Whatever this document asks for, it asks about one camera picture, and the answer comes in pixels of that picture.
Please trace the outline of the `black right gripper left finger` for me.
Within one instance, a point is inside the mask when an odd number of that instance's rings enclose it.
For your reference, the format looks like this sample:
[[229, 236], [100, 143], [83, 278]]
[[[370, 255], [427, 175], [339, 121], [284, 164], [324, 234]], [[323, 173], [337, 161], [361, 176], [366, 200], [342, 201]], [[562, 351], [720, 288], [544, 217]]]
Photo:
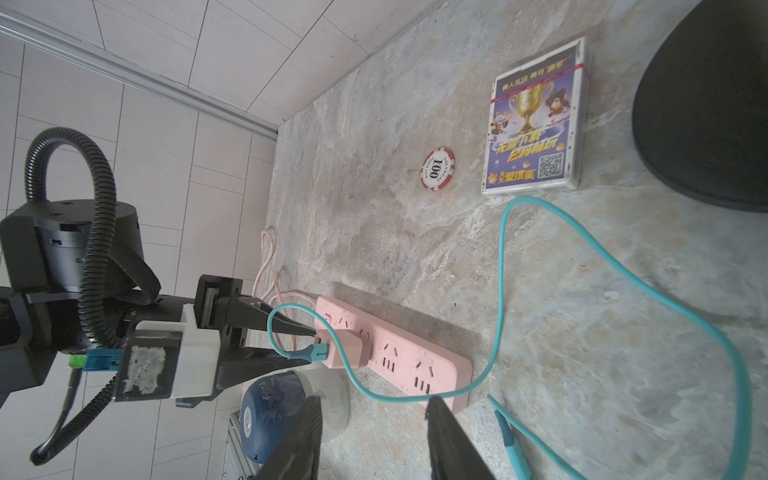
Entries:
[[318, 477], [323, 433], [321, 399], [310, 396], [284, 433], [256, 480], [314, 480]]

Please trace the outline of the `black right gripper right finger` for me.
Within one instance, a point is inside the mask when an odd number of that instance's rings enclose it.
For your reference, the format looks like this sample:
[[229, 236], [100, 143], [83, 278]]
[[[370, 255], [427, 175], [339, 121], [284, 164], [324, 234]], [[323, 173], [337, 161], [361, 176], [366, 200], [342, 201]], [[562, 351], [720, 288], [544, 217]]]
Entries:
[[495, 479], [441, 397], [427, 402], [426, 421], [432, 479]]

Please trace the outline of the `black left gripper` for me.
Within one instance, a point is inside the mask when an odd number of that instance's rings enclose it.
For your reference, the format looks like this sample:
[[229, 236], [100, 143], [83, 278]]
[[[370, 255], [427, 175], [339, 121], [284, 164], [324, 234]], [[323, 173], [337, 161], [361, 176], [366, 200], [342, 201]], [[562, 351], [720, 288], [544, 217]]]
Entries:
[[[1, 223], [10, 283], [1, 291], [1, 391], [43, 384], [60, 353], [121, 349], [139, 322], [178, 322], [194, 308], [217, 329], [219, 362], [243, 348], [241, 282], [205, 276], [192, 298], [164, 295], [143, 258], [136, 210], [90, 200], [33, 201]], [[184, 407], [215, 399], [174, 399]]]

